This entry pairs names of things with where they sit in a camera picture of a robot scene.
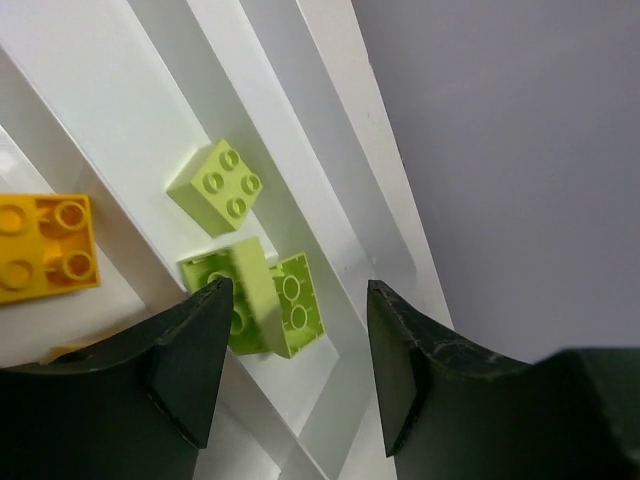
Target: lego stud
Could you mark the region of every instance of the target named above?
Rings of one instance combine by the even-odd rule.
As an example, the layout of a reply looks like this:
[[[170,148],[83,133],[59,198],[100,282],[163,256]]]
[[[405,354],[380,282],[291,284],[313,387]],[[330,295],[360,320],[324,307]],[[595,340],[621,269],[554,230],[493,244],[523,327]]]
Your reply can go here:
[[[290,302],[295,302],[300,296],[300,282],[293,275],[287,275],[282,282],[282,293]]]
[[[87,225],[87,212],[78,202],[60,202],[53,209],[56,223],[64,230],[77,232]]]
[[[63,237],[87,227],[89,216],[84,206],[73,200],[58,203],[40,219],[47,237]]]
[[[233,275],[231,274],[231,272],[227,271],[227,270],[216,270],[213,273],[210,273],[209,276],[207,277],[207,284],[213,282],[214,280],[217,280],[220,277],[225,277],[225,278],[230,278],[233,280]]]
[[[24,290],[34,279],[33,264],[26,260],[13,260],[0,265],[0,285],[7,290]]]
[[[17,205],[0,205],[0,234],[17,235],[27,227],[27,214]]]
[[[227,213],[233,218],[240,218],[247,212],[247,204],[241,198],[232,198],[227,202]]]
[[[236,310],[233,311],[233,316],[231,317],[231,330],[230,333],[233,336],[240,335],[247,326],[247,319],[244,318],[240,313]]]
[[[307,326],[307,311],[302,305],[296,305],[291,309],[289,319],[293,328],[300,330]]]
[[[247,195],[253,195],[260,190],[260,179],[257,175],[245,175],[241,183],[242,190],[244,190],[244,193]]]
[[[220,165],[226,171],[230,172],[240,163],[240,155],[233,149],[225,150],[220,154]]]
[[[91,278],[95,269],[91,255],[77,250],[57,257],[47,268],[47,273],[55,274],[50,278],[53,283],[60,283],[60,281],[83,282]]]
[[[224,187],[224,178],[219,173],[208,173],[202,179],[204,189],[209,193],[218,193]]]

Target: gray background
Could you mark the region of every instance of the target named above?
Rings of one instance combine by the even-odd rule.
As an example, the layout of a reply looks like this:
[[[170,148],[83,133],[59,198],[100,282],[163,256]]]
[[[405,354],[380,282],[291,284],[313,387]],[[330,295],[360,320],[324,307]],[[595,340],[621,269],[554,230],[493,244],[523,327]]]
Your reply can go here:
[[[640,345],[640,4],[353,4],[456,329]]]

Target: yellow toy block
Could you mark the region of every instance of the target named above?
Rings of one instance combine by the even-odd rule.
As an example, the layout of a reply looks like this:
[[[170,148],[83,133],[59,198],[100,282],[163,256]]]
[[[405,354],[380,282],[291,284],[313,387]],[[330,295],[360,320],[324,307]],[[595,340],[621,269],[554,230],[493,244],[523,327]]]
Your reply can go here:
[[[0,304],[98,285],[86,195],[0,195]]]

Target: lego duplo brick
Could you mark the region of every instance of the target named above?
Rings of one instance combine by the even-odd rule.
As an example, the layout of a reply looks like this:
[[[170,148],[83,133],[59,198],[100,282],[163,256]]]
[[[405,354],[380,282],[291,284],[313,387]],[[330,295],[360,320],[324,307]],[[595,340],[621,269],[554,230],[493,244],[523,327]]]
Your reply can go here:
[[[190,292],[220,276],[233,281],[234,311],[229,346],[236,354],[273,350],[273,341],[267,341],[272,339],[261,332],[265,329],[282,331],[282,310],[257,238],[183,260],[181,266]],[[284,333],[280,338],[283,344]],[[275,346],[282,350],[281,345],[276,343]]]
[[[238,230],[262,182],[225,141],[200,149],[169,186],[168,195],[212,237]]]
[[[282,308],[288,358],[325,333],[307,256],[300,253],[271,268]]]
[[[99,284],[86,195],[0,195],[0,303]]]

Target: green toy block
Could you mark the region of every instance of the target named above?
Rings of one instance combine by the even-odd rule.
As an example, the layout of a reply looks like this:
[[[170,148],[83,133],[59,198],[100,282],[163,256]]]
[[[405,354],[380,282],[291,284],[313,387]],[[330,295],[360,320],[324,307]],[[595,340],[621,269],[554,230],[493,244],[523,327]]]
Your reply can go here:
[[[291,358],[324,332],[311,271],[304,253],[271,267],[271,276],[280,298],[282,323],[288,355]]]
[[[167,193],[212,237],[238,230],[262,190],[231,146],[221,140],[196,152]]]
[[[229,346],[236,354],[271,350],[261,331],[282,330],[282,309],[257,238],[180,263],[191,293],[220,276],[233,281],[234,309]]]

